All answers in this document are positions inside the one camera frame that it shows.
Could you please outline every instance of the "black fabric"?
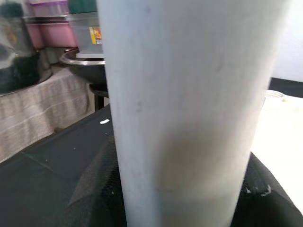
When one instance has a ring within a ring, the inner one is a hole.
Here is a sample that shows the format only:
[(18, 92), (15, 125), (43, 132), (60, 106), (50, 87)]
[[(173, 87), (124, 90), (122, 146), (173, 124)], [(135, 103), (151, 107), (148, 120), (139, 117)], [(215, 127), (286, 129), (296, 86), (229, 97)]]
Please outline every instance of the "black fabric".
[(251, 153), (232, 227), (301, 227), (303, 216), (271, 172)]
[[(98, 153), (108, 150), (104, 147), (112, 148), (106, 146), (113, 137), (112, 124), (101, 125), (100, 121), (104, 119), (111, 120), (109, 107), (0, 164), (1, 226), (56, 227), (65, 223), (68, 213), (93, 212), (98, 209), (93, 204), (96, 204), (94, 200), (100, 198), (102, 189), (95, 189), (100, 184), (98, 179), (103, 175), (94, 178), (95, 181), (85, 181), (82, 176), (94, 163), (94, 159), (98, 159)], [(87, 194), (76, 190), (81, 182), (90, 182), (93, 190)], [(80, 193), (78, 199), (73, 201), (76, 192)], [(78, 204), (91, 205), (82, 211), (71, 208), (81, 207)]]
[[(4, 227), (125, 227), (109, 106), (0, 164)], [(298, 227), (303, 218), (251, 155), (232, 227)]]
[(272, 78), (268, 87), (269, 90), (279, 91), (288, 96), (303, 98), (303, 83)]

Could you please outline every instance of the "plastic storage box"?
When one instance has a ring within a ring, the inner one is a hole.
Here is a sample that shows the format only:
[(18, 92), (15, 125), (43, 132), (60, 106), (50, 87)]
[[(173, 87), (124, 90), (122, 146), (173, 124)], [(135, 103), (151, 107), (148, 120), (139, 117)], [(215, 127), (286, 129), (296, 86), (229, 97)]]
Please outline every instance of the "plastic storage box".
[(29, 36), (36, 49), (45, 48), (39, 24), (26, 24)]
[(78, 46), (74, 32), (66, 16), (52, 17), (27, 17), (25, 18), (28, 31), (34, 46), (40, 46), (37, 27), (45, 46), (48, 47), (69, 47)]
[(32, 4), (32, 9), (36, 17), (61, 16), (69, 14), (68, 2), (66, 0)]
[(103, 58), (98, 13), (70, 14), (67, 19), (72, 26), (80, 50), (77, 57)]
[(96, 0), (68, 0), (68, 7), (71, 14), (97, 11)]

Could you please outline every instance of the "metal bowl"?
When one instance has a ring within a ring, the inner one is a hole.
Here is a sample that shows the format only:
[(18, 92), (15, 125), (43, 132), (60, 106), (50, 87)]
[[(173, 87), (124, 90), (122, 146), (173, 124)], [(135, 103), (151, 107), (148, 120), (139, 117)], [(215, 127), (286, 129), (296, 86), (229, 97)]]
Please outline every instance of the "metal bowl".
[(104, 59), (76, 58), (77, 53), (79, 50), (64, 53), (60, 62), (68, 66), (74, 75), (85, 79), (90, 84), (106, 83)]

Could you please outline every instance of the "striped cloth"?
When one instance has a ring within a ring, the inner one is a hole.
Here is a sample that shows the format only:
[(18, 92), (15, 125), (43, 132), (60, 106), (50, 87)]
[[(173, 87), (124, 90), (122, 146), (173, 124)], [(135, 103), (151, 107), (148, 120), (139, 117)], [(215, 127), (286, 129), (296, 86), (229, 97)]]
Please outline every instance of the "striped cloth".
[(0, 97), (0, 163), (92, 113), (85, 82), (60, 69), (47, 81)]

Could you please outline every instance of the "pvc pipe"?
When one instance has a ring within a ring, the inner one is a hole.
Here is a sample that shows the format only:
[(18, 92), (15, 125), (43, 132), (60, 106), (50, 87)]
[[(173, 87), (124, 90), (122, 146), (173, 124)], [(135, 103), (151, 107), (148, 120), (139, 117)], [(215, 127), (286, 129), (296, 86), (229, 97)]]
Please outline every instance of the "pvc pipe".
[(98, 0), (129, 227), (228, 227), (289, 1)]

